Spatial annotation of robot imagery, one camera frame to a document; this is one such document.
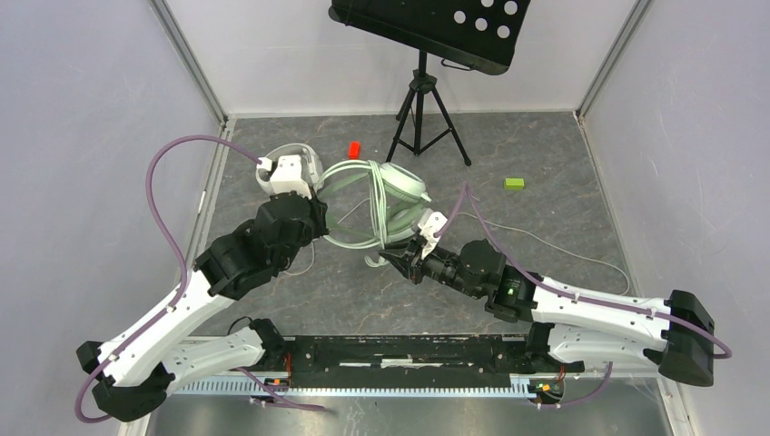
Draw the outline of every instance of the music stand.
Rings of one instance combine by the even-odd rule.
[[[510,68],[528,6],[529,0],[331,0],[332,20],[420,51],[418,68],[412,72],[414,78],[396,114],[399,126],[386,162],[390,162],[399,144],[419,156],[452,134],[465,165],[470,166],[470,158],[436,89],[438,79],[426,71],[428,53],[443,58],[444,66],[451,66],[445,64],[451,61],[469,71],[503,74]],[[421,146],[423,104],[428,93],[436,99],[448,128]],[[414,144],[410,145],[400,137],[415,98]]]

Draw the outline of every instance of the marble-patterned floor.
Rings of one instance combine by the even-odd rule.
[[[485,218],[524,229],[573,253],[626,269],[593,164],[572,114],[511,113],[454,114],[452,120],[473,160],[466,167],[451,135],[415,157],[400,147],[393,162],[422,177],[433,208],[448,213],[467,180]],[[395,133],[392,115],[243,119],[235,125],[233,141],[264,155],[286,143],[311,145],[329,167],[347,158],[350,141],[361,142],[361,159],[383,162]],[[445,128],[440,115],[426,115],[424,137]],[[403,138],[411,143],[407,123]],[[506,191],[506,177],[526,180],[523,191]],[[366,198],[365,186],[350,188],[330,202],[343,216]],[[256,181],[252,163],[230,152],[212,218],[209,241],[252,218],[267,199]],[[470,211],[465,205],[464,211]],[[345,222],[369,230],[369,208],[361,207]],[[518,260],[531,271],[562,282],[604,292],[626,289],[623,276],[606,266],[561,253],[531,237],[494,230]],[[460,216],[441,246],[458,252],[463,243],[484,237],[473,218]],[[305,274],[282,274],[269,285],[251,291],[220,312],[195,334],[224,335],[243,315],[270,318],[281,333],[291,334],[411,334],[526,332],[528,325],[509,324],[484,312],[483,301],[472,300],[448,287],[426,280],[407,282],[392,267],[370,268],[365,254],[342,250],[326,241],[315,243],[315,263]],[[292,266],[297,272],[311,261],[310,247]]]

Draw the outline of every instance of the robotic arm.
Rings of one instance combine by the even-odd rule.
[[[294,157],[299,156],[283,156],[272,166],[275,179],[291,179]],[[300,248],[328,233],[326,204],[307,184],[300,191],[308,196],[296,191],[304,183],[301,175],[294,177],[294,183],[281,183],[274,185],[277,193],[260,206],[254,219],[217,238],[195,260],[187,272],[190,284],[174,307],[169,302],[177,290],[110,341],[85,342],[78,348],[78,360],[88,373],[105,359],[113,360],[97,375],[93,389],[102,411],[120,421],[133,421],[156,409],[168,395],[189,382],[250,366],[265,357],[270,338],[278,334],[271,323],[253,322],[234,334],[199,345],[178,344],[214,314],[287,270]],[[125,338],[163,310],[168,313],[119,357],[112,355]]]
[[[380,255],[415,284],[427,276],[467,296],[488,297],[484,309],[496,318],[531,322],[529,352],[547,354],[562,363],[583,362],[586,367],[602,366],[603,362],[631,370],[657,367],[661,375],[676,382],[695,386],[714,383],[714,347],[701,335],[656,316],[578,304],[579,298],[595,297],[673,315],[713,333],[714,320],[690,292],[673,291],[668,299],[626,297],[531,273],[537,283],[506,265],[505,256],[487,240],[466,243],[459,255],[440,247],[425,255],[425,248],[432,244],[421,235],[415,236],[387,246]],[[556,295],[543,284],[572,292],[576,299]]]
[[[171,306],[174,290],[125,332],[78,348],[78,360],[88,373],[111,361],[96,374],[92,393],[99,409],[120,421],[133,421],[190,382],[231,368],[280,364],[283,338],[267,320],[256,320],[210,342],[191,346],[180,342],[214,314],[287,270],[302,247],[328,234],[327,205],[316,196],[302,167],[299,155],[264,159],[258,177],[263,187],[269,185],[270,201],[260,206],[254,219],[217,238],[195,260],[187,272],[190,284],[183,297]],[[542,284],[653,309],[713,332],[713,320],[694,295],[674,291],[668,300],[622,297],[536,274],[532,275],[539,282],[532,282],[506,265],[503,254],[486,240],[465,244],[459,254],[438,247],[435,234],[446,222],[443,214],[427,210],[417,223],[419,234],[386,246],[380,255],[415,284],[427,276],[470,297],[488,297],[485,309],[501,320],[532,322],[528,359],[582,362],[586,367],[607,361],[630,368],[657,366],[661,374],[678,382],[713,383],[713,346],[697,334],[657,317],[576,304],[548,292]],[[167,313],[147,328],[161,311]],[[141,329],[146,330],[115,356],[115,349]]]

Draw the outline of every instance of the green block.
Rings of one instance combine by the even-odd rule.
[[[524,179],[507,178],[506,189],[521,191],[522,189],[524,189]]]

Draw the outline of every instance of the red object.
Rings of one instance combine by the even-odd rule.
[[[360,156],[360,142],[353,141],[348,149],[348,159],[358,159]]]

